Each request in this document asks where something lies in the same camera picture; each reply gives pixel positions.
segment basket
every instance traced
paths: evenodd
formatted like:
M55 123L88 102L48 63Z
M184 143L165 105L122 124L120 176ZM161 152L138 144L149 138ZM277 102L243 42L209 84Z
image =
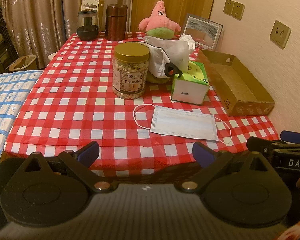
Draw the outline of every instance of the basket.
M37 70L38 67L35 62L36 59L36 55L20 57L9 66L9 71L15 72L20 70Z

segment chair backrest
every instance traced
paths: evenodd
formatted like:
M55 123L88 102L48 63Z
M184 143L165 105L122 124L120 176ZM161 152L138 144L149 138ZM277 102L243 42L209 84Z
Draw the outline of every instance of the chair backrest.
M80 0L79 10L80 11L84 9L97 10L99 16L99 24L100 24L99 28L101 28L104 3L105 3L104 0Z

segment blue and white plaid tablecloth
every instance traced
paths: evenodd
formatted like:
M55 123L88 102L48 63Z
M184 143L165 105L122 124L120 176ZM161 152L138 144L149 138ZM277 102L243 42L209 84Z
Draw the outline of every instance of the blue and white plaid tablecloth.
M20 107L42 70L0 74L0 156Z

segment ear loop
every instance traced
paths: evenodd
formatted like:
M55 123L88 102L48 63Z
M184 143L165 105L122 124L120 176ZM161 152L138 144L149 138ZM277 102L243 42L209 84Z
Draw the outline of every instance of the ear loop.
M144 126L138 124L138 122L137 122L137 120L136 120L136 117L135 117L135 111L136 111L137 107L139 107L139 106L153 106L153 107L155 107L155 105L152 105L152 104L142 104L142 105L136 106L136 107L133 109L133 119L134 119L134 121L136 122L137 126L139 126L139 127L141 127L141 128L144 128L144 129L147 129L147 130L150 130L150 128L144 127ZM218 119L218 120L221 121L221 122L223 122L223 123L226 125L226 127L228 127L229 130L230 130L230 140L229 140L229 142L226 143L226 142L224 142L224 141L221 141L220 139L219 139L219 141L222 142L222 143L224 143L224 144L229 144L229 143L231 143L231 141L232 141L232 134L231 134L231 128L229 127L229 125L227 125L224 121L222 121L221 119L219 119L219 118L217 118L217 117L215 117L215 116L214 116L214 118L215 118L215 119Z
M153 107L155 107L155 105L152 105L152 104L142 104L142 105L136 106L136 107L133 109L133 119L134 119L134 121L136 122L137 126L139 126L139 127L141 127L141 128L144 128L144 129L147 129L147 130L150 130L150 128L144 127L144 126L138 124L138 122L137 122L137 120L136 120L135 111L136 111L137 107L139 107L139 106L153 106Z

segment black circular disc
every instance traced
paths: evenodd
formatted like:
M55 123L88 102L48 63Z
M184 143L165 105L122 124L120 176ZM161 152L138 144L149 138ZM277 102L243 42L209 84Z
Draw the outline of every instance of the black circular disc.
M9 181L1 193L0 205L9 220L44 227L77 216L87 199L87 189L79 181L52 172L43 176L40 171L33 171Z
M271 177L231 174L211 182L203 193L207 208L222 220L258 228L279 223L288 213L291 196Z

